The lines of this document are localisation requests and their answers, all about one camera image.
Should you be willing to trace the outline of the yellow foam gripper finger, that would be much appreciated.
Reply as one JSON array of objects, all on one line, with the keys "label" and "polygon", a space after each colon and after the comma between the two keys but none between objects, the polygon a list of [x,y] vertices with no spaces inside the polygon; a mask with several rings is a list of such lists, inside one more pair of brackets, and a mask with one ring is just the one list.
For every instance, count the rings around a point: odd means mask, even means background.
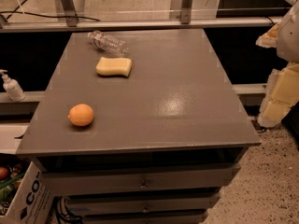
[{"label": "yellow foam gripper finger", "polygon": [[277,46],[279,23],[272,26],[266,33],[259,36],[256,45],[262,48],[275,48]]},{"label": "yellow foam gripper finger", "polygon": [[299,64],[288,63],[281,71],[273,69],[266,84],[257,121],[260,126],[274,127],[299,102]]}]

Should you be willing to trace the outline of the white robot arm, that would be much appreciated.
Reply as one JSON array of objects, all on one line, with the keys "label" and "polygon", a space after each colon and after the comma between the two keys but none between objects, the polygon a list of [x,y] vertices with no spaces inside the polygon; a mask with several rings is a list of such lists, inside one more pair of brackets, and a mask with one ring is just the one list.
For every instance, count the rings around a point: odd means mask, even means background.
[{"label": "white robot arm", "polygon": [[299,1],[281,22],[256,40],[263,48],[275,48],[277,56],[288,62],[281,71],[273,69],[267,80],[257,121],[260,126],[278,125],[299,102]]}]

